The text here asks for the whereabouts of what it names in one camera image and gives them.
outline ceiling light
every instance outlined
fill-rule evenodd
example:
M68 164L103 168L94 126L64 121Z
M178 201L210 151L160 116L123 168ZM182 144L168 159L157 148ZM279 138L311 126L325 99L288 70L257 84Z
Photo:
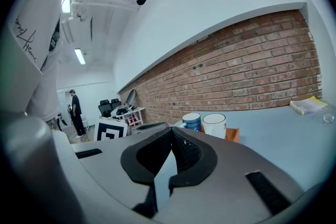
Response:
M63 13L70 13L71 12L70 0L62 0L61 5L62 5L62 12Z
M75 53L81 65L85 65L85 60L80 49L75 49Z

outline book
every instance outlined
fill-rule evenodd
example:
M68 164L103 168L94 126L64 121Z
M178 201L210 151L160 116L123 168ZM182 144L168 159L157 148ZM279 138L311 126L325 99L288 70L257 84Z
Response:
M289 105L301 115L312 113L328 106L327 103L317 100L315 97L301 101L290 101Z

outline red brick wall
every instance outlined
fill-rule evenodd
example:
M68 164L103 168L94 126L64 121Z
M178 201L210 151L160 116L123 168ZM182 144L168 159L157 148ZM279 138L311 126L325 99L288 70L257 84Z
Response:
M298 10L223 28L133 81L147 123L176 122L191 111L274 108L321 97L315 45Z

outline gray countertop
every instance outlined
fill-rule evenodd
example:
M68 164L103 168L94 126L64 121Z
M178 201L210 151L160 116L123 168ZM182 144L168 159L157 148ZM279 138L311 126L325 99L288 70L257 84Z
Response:
M240 129L240 143L287 172L303 189L324 181L336 160L336 120L323 120L326 109L300 115L290 106L280 108L198 112L226 116L228 128Z

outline white ceiling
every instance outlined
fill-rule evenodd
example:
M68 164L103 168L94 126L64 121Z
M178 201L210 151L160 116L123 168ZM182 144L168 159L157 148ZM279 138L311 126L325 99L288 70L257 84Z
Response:
M119 40L133 12L140 7L137 0L84 0L83 3L92 16L92 41L89 38L77 44L67 44L60 57L61 64L79 65L74 49L80 48L88 65L112 66L113 56ZM61 21L71 14L62 14Z

